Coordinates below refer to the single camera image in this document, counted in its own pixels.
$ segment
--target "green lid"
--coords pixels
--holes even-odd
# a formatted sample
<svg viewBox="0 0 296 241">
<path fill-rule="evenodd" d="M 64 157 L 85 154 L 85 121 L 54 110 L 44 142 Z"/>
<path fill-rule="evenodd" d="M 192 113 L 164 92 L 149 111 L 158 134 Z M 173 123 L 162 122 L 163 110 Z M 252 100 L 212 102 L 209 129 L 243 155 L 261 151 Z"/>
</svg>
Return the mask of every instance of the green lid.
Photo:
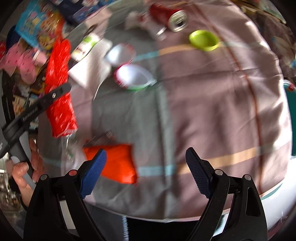
<svg viewBox="0 0 296 241">
<path fill-rule="evenodd" d="M 219 39 L 207 30 L 197 30 L 189 35 L 191 44 L 203 51 L 212 51 L 219 45 Z"/>
</svg>

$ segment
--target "screw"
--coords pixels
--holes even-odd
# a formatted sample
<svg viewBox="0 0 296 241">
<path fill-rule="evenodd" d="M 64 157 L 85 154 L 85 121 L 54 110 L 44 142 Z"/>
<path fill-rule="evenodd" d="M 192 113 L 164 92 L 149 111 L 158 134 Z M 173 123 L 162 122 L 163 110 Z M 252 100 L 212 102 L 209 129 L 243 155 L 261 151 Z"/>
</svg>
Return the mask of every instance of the screw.
<svg viewBox="0 0 296 241">
<path fill-rule="evenodd" d="M 246 179 L 246 180 L 248 180 L 248 181 L 250 181 L 250 180 L 252 179 L 252 178 L 251 178 L 251 176 L 250 176 L 250 175 L 248 175 L 248 174 L 247 174 L 247 175 L 245 175 L 244 177 L 245 177 L 245 179 Z"/>
<path fill-rule="evenodd" d="M 223 171 L 221 171 L 220 169 L 215 170 L 215 173 L 216 173 L 218 176 L 222 176 L 222 175 L 223 175 Z"/>
<path fill-rule="evenodd" d="M 69 175 L 70 176 L 75 176 L 77 174 L 77 171 L 76 170 L 71 170 L 71 171 L 69 171 Z"/>
<path fill-rule="evenodd" d="M 40 179 L 41 179 L 42 181 L 46 180 L 46 179 L 47 179 L 47 175 L 46 175 L 46 174 L 43 174 L 43 175 L 40 177 Z"/>
</svg>

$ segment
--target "white paper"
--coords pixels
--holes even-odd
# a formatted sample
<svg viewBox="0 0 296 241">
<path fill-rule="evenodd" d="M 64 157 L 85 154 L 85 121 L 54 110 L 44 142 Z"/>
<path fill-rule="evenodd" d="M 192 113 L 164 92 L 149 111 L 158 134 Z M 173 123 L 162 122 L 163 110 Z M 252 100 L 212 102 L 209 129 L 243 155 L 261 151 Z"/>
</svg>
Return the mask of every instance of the white paper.
<svg viewBox="0 0 296 241">
<path fill-rule="evenodd" d="M 111 73 L 111 64 L 104 59 L 111 47 L 111 41 L 102 39 L 84 59 L 68 71 L 69 76 L 81 87 L 88 89 L 93 98 L 96 97 L 98 88 Z"/>
</svg>

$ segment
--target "white container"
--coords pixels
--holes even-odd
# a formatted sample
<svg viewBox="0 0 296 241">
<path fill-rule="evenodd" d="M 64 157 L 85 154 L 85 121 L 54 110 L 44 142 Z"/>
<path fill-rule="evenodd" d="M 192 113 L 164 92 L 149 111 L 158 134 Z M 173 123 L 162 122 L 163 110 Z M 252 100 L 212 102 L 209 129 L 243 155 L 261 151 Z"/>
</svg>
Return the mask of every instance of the white container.
<svg viewBox="0 0 296 241">
<path fill-rule="evenodd" d="M 114 78 L 120 87 L 134 91 L 156 83 L 153 75 L 137 64 L 122 65 L 114 72 Z"/>
<path fill-rule="evenodd" d="M 113 67 L 119 67 L 123 64 L 129 64 L 135 57 L 136 51 L 130 44 L 120 43 L 110 50 L 106 55 L 106 60 Z"/>
<path fill-rule="evenodd" d="M 81 61 L 99 41 L 100 37 L 98 35 L 95 33 L 90 33 L 73 51 L 71 58 L 77 62 Z"/>
</svg>

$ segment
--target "fabric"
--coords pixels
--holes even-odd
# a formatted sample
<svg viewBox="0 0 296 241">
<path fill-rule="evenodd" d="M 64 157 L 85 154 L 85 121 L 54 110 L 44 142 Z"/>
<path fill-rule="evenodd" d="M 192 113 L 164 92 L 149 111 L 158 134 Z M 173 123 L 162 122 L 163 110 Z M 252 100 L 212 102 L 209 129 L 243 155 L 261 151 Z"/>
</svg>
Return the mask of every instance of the fabric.
<svg viewBox="0 0 296 241">
<path fill-rule="evenodd" d="M 136 218 L 198 220 L 207 199 L 186 165 L 189 147 L 230 176 L 250 174 L 260 194 L 284 179 L 292 134 L 283 76 L 255 24 L 228 0 L 160 3 L 189 16 L 187 28 L 166 31 L 160 42 L 141 29 L 124 31 L 129 12 L 147 9 L 141 0 L 108 7 L 104 38 L 131 44 L 133 63 L 157 83 L 132 92 L 110 77 L 99 88 L 91 134 L 111 131 L 119 143 L 131 144 L 138 181 L 124 185 L 100 177 L 86 201 Z M 221 46 L 211 52 L 193 48 L 188 36 L 197 29 L 215 33 Z M 79 125 L 88 121 L 75 113 Z M 228 199 L 225 209 L 230 205 Z"/>
<path fill-rule="evenodd" d="M 295 36 L 291 29 L 277 18 L 259 11 L 242 1 L 232 0 L 255 23 L 262 37 L 279 58 L 279 65 L 285 78 L 296 76 Z"/>
</svg>

